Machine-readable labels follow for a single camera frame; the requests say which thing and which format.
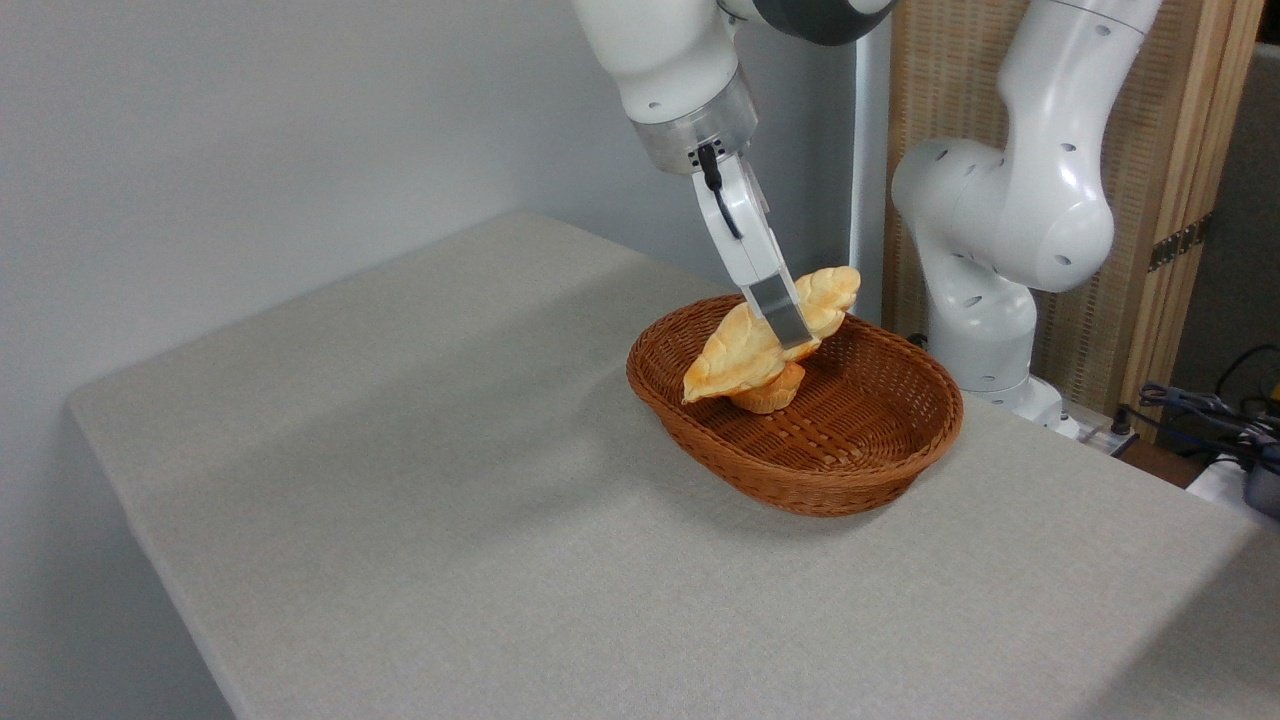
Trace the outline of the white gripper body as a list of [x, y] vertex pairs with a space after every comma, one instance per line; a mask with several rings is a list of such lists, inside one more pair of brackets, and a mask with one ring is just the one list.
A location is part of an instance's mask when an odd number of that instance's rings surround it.
[[694, 188], [701, 217], [724, 269], [748, 295], [748, 286], [774, 274], [791, 274], [767, 219], [767, 201], [741, 154], [696, 150]]

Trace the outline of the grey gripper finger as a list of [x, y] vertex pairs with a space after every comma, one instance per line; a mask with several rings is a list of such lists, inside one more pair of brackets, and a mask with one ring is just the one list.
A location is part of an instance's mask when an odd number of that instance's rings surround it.
[[748, 302], [763, 319], [783, 350], [813, 341], [805, 323], [794, 282], [786, 274], [774, 274], [748, 286]]

